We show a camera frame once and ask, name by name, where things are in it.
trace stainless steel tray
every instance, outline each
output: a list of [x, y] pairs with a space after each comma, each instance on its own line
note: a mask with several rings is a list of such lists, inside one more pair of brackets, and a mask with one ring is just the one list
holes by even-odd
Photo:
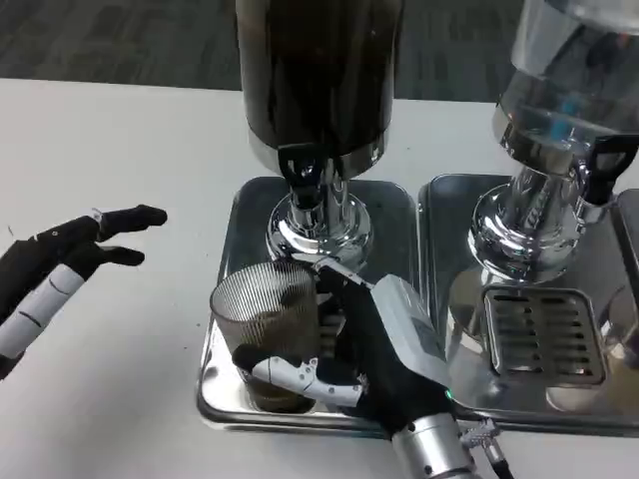
[[[369, 281], [377, 281], [393, 273], [416, 284], [418, 261], [412, 199], [387, 182], [352, 181], [349, 187], [366, 204], [374, 231], [373, 253], [362, 275]], [[287, 192], [287, 184], [280, 178], [256, 178], [238, 192], [218, 280], [250, 264], [269, 260], [266, 225], [271, 211]], [[326, 343], [333, 324], [324, 320], [322, 326], [322, 340]], [[251, 402], [214, 321], [205, 340], [197, 397], [202, 414], [225, 429], [381, 436], [376, 424], [319, 403], [304, 414], [259, 410]]]
[[[504, 283], [477, 265], [467, 234], [479, 196], [507, 181], [508, 177], [450, 175], [433, 180], [419, 194], [421, 294], [445, 343], [458, 413], [492, 417], [503, 427], [520, 430], [639, 434], [639, 369], [619, 359], [620, 341], [611, 334], [619, 326], [628, 330], [636, 321], [628, 271], [637, 268], [637, 261], [634, 266], [629, 260], [624, 263], [622, 251], [631, 246], [620, 248], [618, 240], [631, 241], [623, 240], [628, 234], [613, 219], [620, 217], [628, 224], [628, 213], [638, 210], [639, 197], [632, 196], [636, 202], [631, 203], [632, 194], [624, 193], [613, 215], [580, 240], [568, 271], [535, 286], [547, 294], [574, 290], [587, 297], [604, 356], [605, 379], [600, 384], [557, 387], [556, 378], [548, 382], [499, 374], [481, 329], [486, 323], [482, 295], [487, 286]], [[639, 227], [639, 215], [634, 217]], [[632, 251], [624, 255], [636, 258]]]

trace metal plate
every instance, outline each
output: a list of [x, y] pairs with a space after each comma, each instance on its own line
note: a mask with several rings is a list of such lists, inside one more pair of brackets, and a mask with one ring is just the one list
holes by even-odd
[[[489, 416], [520, 430], [639, 434], [638, 371], [615, 355], [615, 341], [604, 341], [601, 348], [606, 371], [601, 384], [549, 386], [543, 381], [513, 381], [495, 371], [482, 326], [483, 293], [492, 284], [508, 284], [478, 265], [468, 249], [467, 234], [478, 198], [508, 180], [450, 175], [435, 179], [419, 193], [421, 293], [445, 344], [459, 413], [468, 419]], [[639, 203], [634, 205], [639, 211]], [[610, 323], [618, 323], [621, 316], [635, 317], [632, 307], [611, 307], [629, 284], [607, 215], [580, 240], [568, 271], [541, 287], [572, 289], [585, 296], [601, 340]]]
[[601, 352], [588, 299], [577, 291], [489, 287], [483, 297], [497, 374], [546, 387], [600, 384]]
[[[416, 284], [412, 199], [401, 188], [387, 182], [351, 181], [349, 188], [366, 204], [374, 231], [372, 253], [361, 275], [375, 282], [392, 273]], [[266, 226], [271, 211], [287, 192], [287, 184], [281, 178], [256, 178], [238, 192], [218, 280], [250, 264], [269, 260]], [[339, 318], [324, 316], [321, 323], [322, 350], [330, 355]], [[319, 403], [304, 414], [274, 414], [256, 408], [214, 321], [209, 326], [202, 356], [198, 405], [205, 417], [226, 429], [381, 436], [376, 424]]]

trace white table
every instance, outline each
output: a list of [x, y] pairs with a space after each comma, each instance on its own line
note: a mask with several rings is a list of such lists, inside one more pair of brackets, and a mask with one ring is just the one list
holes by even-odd
[[[363, 177], [416, 195], [443, 173], [513, 172], [492, 109], [397, 101], [388, 153]], [[118, 239], [146, 262], [103, 266], [0, 383], [0, 477], [401, 477], [381, 440], [222, 432], [196, 409], [233, 196], [268, 174], [247, 144], [240, 93], [2, 80], [0, 162], [5, 240], [7, 226], [26, 237], [90, 207], [170, 215]], [[622, 185], [639, 186], [639, 167]], [[636, 439], [514, 432], [501, 444], [519, 479], [631, 473], [639, 450]]]

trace black robotic glove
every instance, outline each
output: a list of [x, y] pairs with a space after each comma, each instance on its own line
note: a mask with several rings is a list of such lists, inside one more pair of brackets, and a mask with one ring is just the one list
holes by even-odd
[[145, 205], [104, 214], [93, 210], [90, 216], [15, 241], [0, 257], [0, 379], [101, 264], [144, 261], [140, 251], [95, 241], [166, 221], [165, 211]]
[[283, 357], [243, 344], [233, 362], [247, 373], [323, 403], [353, 408], [388, 437], [411, 421], [452, 414], [449, 377], [437, 336], [412, 286], [388, 275], [373, 285], [335, 260], [294, 254], [307, 262], [345, 317], [349, 364], [331, 358]]

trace ribbed glass cup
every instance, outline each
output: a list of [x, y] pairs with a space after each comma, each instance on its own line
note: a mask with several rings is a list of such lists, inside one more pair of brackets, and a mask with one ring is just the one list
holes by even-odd
[[[302, 267], [282, 262], [249, 266], [211, 294], [211, 312], [231, 354], [240, 344], [310, 359], [320, 352], [316, 285]], [[255, 404], [270, 412], [309, 409], [308, 399], [242, 372]]]

